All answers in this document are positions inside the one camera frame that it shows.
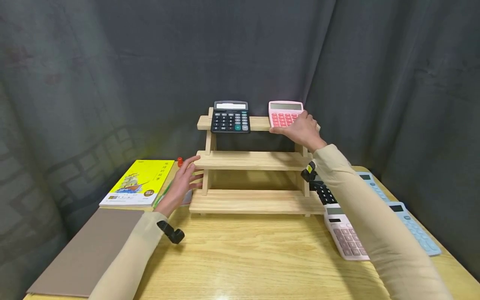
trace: ship illustration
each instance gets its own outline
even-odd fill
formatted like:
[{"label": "ship illustration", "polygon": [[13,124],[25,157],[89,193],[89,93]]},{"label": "ship illustration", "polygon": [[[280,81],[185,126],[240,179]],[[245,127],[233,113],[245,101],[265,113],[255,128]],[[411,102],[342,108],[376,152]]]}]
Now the ship illustration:
[{"label": "ship illustration", "polygon": [[139,184],[138,183],[138,173],[133,173],[130,175],[125,176],[123,182],[121,183],[118,190],[115,192],[122,192],[122,193],[137,193],[142,191],[142,186],[146,183]]}]

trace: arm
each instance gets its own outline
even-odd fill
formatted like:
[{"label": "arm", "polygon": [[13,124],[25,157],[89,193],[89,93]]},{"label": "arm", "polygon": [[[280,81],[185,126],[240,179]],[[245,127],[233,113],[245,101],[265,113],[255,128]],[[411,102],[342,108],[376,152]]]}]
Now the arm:
[{"label": "arm", "polygon": [[287,128],[271,128],[314,153],[316,171],[352,223],[370,261],[395,300],[452,299],[432,261],[395,213],[350,167],[334,145],[320,138],[306,111]]},{"label": "arm", "polygon": [[175,174],[172,185],[165,197],[153,212],[145,212],[133,228],[132,233],[96,284],[90,300],[132,300],[137,292],[145,267],[158,245],[163,231],[157,222],[166,221],[172,212],[181,205],[184,195],[190,189],[202,186],[191,183],[203,177],[192,175],[199,156],[191,157],[183,163]]}]

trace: hand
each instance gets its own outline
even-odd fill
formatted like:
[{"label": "hand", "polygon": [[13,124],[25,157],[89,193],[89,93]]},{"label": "hand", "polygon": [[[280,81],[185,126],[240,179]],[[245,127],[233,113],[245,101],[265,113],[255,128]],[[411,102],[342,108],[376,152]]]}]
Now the hand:
[{"label": "hand", "polygon": [[299,114],[292,125],[288,127],[272,127],[270,132],[283,134],[295,143],[306,147],[311,153],[327,146],[327,143],[318,133],[317,121],[306,110]]},{"label": "hand", "polygon": [[202,187],[202,182],[192,183],[192,181],[203,178],[203,174],[193,175],[195,171],[194,161],[199,160],[200,156],[193,156],[183,162],[183,165],[175,174],[167,194],[155,208],[155,212],[162,213],[166,217],[170,217],[175,209],[177,209],[185,197],[188,190]]}]

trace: wooden shelf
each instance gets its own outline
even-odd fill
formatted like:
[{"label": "wooden shelf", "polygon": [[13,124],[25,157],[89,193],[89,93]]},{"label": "wooden shelf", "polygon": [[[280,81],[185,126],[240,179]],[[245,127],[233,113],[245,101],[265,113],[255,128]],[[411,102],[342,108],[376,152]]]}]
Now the wooden shelf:
[{"label": "wooden shelf", "polygon": [[190,212],[198,214],[288,214],[322,215],[324,206],[311,191],[208,190],[206,196],[194,191]]},{"label": "wooden shelf", "polygon": [[[213,108],[208,109],[208,116],[200,116],[197,123],[198,130],[210,130],[212,125]],[[250,130],[251,131],[269,131],[270,121],[268,117],[250,117]]]},{"label": "wooden shelf", "polygon": [[198,151],[195,165],[212,170],[302,171],[310,162],[298,152]]}]

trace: black calculator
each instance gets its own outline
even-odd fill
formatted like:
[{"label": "black calculator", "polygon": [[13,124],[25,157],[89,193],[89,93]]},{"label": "black calculator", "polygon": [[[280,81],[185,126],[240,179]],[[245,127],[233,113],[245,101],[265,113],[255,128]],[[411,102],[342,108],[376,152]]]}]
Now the black calculator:
[{"label": "black calculator", "polygon": [[323,205],[327,204],[336,204],[338,203],[335,197],[332,195],[332,192],[328,189],[323,181],[320,180],[320,177],[315,178],[315,180],[310,181],[310,191],[316,191],[320,201]]},{"label": "black calculator", "polygon": [[250,115],[245,101],[215,101],[212,126],[214,133],[250,133]]}]

